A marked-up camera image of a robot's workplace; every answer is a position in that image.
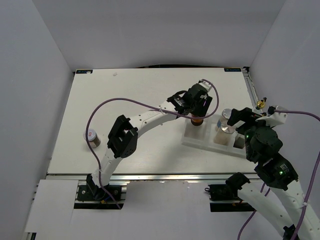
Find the red lid sauce jar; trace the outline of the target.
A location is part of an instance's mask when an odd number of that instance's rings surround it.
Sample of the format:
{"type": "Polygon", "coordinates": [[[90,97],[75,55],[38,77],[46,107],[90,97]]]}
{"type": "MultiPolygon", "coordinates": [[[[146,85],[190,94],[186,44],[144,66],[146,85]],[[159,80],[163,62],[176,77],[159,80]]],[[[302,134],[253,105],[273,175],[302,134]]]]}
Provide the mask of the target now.
{"type": "Polygon", "coordinates": [[[198,126],[201,126],[204,122],[204,120],[201,118],[201,119],[195,119],[197,118],[198,116],[195,116],[195,115],[192,115],[192,119],[190,120],[191,124],[198,127],[198,126]]]}

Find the blue label silver cap shaker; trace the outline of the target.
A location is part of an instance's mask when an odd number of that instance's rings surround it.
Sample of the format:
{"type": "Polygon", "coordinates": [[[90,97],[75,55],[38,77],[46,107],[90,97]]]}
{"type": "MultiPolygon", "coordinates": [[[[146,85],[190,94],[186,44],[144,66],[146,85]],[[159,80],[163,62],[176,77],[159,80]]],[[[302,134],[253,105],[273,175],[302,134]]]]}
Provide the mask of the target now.
{"type": "Polygon", "coordinates": [[[225,108],[215,126],[215,130],[217,132],[224,132],[227,134],[233,134],[235,132],[235,128],[233,126],[228,125],[228,120],[231,117],[232,110],[230,108],[225,108]]]}

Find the clear glass bottle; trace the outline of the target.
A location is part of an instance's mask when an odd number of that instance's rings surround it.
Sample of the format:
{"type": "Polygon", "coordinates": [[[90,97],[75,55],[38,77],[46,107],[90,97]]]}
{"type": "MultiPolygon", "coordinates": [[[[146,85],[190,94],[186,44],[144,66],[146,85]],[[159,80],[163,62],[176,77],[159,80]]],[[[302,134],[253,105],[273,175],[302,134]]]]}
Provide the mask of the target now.
{"type": "Polygon", "coordinates": [[[263,109],[265,108],[266,106],[266,101],[267,101],[267,98],[266,97],[263,97],[261,100],[258,100],[255,104],[255,107],[254,109],[258,112],[263,112],[263,109]]]}

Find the small brown spice jar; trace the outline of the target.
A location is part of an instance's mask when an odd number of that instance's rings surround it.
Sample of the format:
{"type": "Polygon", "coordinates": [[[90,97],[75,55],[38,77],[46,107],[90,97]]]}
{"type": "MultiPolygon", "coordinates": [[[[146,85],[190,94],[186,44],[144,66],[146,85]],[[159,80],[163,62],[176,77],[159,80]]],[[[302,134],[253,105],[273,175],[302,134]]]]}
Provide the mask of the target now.
{"type": "Polygon", "coordinates": [[[94,129],[89,128],[88,131],[83,132],[83,138],[86,146],[91,148],[97,148],[101,144],[101,139],[94,129]]]}

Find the white silver cap shaker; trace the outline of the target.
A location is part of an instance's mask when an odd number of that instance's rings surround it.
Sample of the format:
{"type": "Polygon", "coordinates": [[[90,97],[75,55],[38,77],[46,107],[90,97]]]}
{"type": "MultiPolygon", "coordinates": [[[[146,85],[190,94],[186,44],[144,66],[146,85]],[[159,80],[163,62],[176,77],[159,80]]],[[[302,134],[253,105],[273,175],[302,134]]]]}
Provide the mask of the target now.
{"type": "Polygon", "coordinates": [[[235,132],[235,128],[221,125],[215,137],[213,138],[213,142],[215,144],[227,146],[234,132],[235,132]]]}

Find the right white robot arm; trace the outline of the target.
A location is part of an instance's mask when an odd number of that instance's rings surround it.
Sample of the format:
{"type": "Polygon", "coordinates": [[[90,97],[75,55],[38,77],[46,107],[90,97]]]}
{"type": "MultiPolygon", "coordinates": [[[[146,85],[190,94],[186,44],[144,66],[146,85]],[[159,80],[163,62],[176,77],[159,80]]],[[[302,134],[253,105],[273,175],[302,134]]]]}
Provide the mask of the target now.
{"type": "Polygon", "coordinates": [[[243,122],[236,131],[244,136],[246,159],[256,164],[254,170],[258,177],[277,196],[283,208],[272,204],[263,193],[254,190],[250,180],[240,172],[226,180],[225,192],[233,200],[240,198],[250,204],[284,240],[318,240],[320,219],[309,198],[320,161],[315,162],[308,189],[303,192],[293,165],[279,153],[283,142],[274,130],[275,126],[286,122],[288,114],[303,114],[319,119],[313,113],[270,106],[265,114],[255,113],[248,107],[232,109],[227,122],[229,126],[243,122]]]}

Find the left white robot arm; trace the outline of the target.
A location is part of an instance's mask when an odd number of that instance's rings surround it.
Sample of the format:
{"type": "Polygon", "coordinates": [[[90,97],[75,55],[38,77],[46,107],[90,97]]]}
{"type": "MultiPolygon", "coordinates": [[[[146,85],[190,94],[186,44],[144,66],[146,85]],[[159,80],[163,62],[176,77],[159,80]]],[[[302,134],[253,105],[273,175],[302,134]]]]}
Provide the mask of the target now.
{"type": "Polygon", "coordinates": [[[137,149],[138,139],[151,129],[180,117],[203,120],[210,117],[207,113],[212,102],[209,95],[214,86],[201,79],[188,90],[181,90],[168,97],[157,107],[149,106],[148,111],[133,117],[120,115],[115,120],[106,144],[102,159],[97,158],[97,170],[86,178],[88,193],[96,200],[102,200],[108,190],[111,176],[119,163],[131,156],[137,149]]]}

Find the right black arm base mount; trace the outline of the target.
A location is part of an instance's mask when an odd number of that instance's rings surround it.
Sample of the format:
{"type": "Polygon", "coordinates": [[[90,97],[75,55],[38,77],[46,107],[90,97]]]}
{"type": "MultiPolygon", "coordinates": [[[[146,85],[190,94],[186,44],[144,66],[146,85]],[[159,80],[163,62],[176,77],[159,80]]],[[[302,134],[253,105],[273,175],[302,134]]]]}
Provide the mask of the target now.
{"type": "Polygon", "coordinates": [[[234,195],[226,184],[210,184],[204,188],[212,213],[253,212],[254,208],[234,195]]]}

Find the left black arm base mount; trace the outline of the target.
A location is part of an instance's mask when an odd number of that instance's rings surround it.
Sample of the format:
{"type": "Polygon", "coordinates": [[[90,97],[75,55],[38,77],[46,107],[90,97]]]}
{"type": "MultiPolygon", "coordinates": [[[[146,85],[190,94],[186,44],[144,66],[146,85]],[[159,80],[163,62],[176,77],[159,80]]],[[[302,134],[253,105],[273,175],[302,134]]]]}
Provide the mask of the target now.
{"type": "Polygon", "coordinates": [[[111,182],[111,184],[106,187],[114,198],[115,201],[113,201],[110,195],[103,190],[100,190],[98,195],[94,196],[85,181],[81,180],[76,190],[74,209],[120,210],[125,203],[128,183],[129,182],[116,181],[111,182]]]}

